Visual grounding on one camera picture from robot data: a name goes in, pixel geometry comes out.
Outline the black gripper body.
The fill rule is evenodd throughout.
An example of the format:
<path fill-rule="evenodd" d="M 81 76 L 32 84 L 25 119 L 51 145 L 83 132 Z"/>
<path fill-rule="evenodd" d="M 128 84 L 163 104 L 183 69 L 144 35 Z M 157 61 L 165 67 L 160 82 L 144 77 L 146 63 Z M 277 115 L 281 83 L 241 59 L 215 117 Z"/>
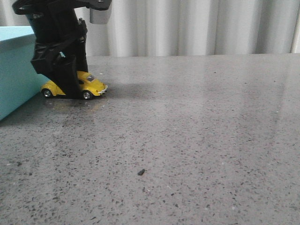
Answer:
<path fill-rule="evenodd" d="M 110 17 L 110 0 L 17 0 L 13 11 L 25 15 L 36 36 L 35 59 L 53 59 L 63 53 L 78 59 L 86 57 L 87 28 L 78 19 L 76 8 L 88 8 L 100 13 L 100 24 Z"/>

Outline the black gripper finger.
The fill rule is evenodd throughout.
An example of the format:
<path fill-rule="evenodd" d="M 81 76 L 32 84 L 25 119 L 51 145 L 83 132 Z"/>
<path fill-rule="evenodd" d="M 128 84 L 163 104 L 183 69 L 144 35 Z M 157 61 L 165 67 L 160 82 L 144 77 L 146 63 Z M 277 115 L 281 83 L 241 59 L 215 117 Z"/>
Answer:
<path fill-rule="evenodd" d="M 69 98 L 80 98 L 76 57 L 62 45 L 36 44 L 31 63 L 38 74 L 53 81 Z"/>
<path fill-rule="evenodd" d="M 85 40 L 75 41 L 74 53 L 76 57 L 76 70 L 88 72 L 85 45 Z"/>

